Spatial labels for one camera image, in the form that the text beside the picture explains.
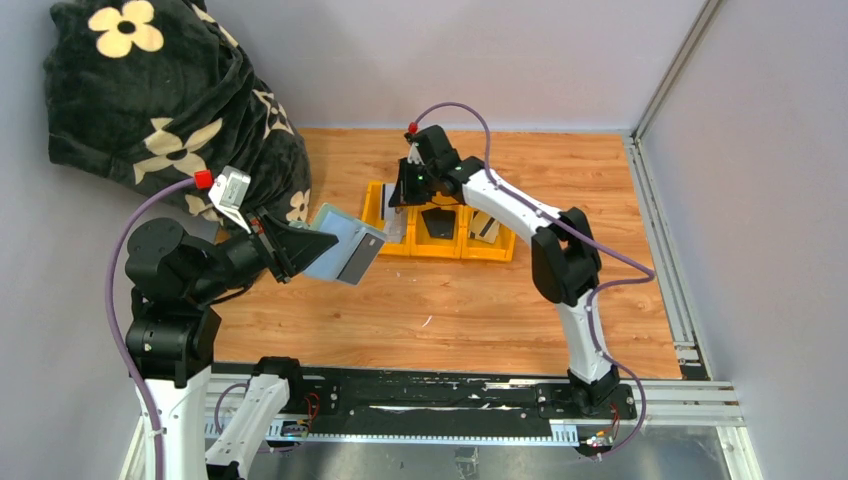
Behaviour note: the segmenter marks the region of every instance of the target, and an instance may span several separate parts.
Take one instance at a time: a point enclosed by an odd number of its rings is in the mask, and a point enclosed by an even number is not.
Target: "wooden table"
[[[360,215],[368,181],[393,182],[408,148],[395,130],[302,133],[313,214],[328,202]],[[481,133],[449,136],[463,157],[482,157]],[[495,133],[492,166],[542,202],[583,209],[597,240],[651,264],[618,136]],[[601,281],[638,275],[609,257],[602,261]],[[535,374],[568,368],[559,319],[533,286],[530,251],[521,243],[508,264],[381,256],[358,287],[305,277],[281,285],[266,275],[215,308],[223,318],[220,361],[278,355],[323,366]],[[613,356],[646,377],[680,377],[656,282],[605,292],[600,311]]]

